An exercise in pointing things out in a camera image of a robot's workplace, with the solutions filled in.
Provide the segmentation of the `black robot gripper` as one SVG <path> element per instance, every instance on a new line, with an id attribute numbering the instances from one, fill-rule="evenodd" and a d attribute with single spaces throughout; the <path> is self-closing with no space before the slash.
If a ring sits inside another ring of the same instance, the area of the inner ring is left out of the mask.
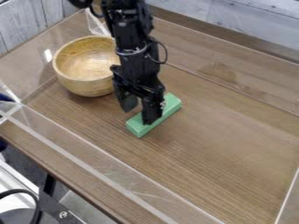
<path id="1" fill-rule="evenodd" d="M 157 43 L 124 48 L 116 46 L 120 64 L 110 66 L 113 87 L 121 109 L 129 112 L 143 99 L 143 125 L 151 125 L 164 111 L 164 84 L 159 80 L 160 61 Z"/>

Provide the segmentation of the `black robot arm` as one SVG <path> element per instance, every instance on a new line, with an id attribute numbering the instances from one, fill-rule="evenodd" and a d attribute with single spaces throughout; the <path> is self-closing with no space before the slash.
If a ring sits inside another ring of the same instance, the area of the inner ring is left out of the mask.
<path id="1" fill-rule="evenodd" d="M 116 41 L 120 64 L 110 66 L 113 87 L 121 109 L 128 112 L 141 100 L 143 125 L 151 125 L 164 112 L 164 84 L 159 80 L 159 46 L 164 44 L 151 36 L 153 16 L 145 0 L 100 0 L 101 13 L 93 9 L 93 0 L 68 0 L 80 9 L 89 9 L 96 18 L 104 18 L 110 37 Z"/>

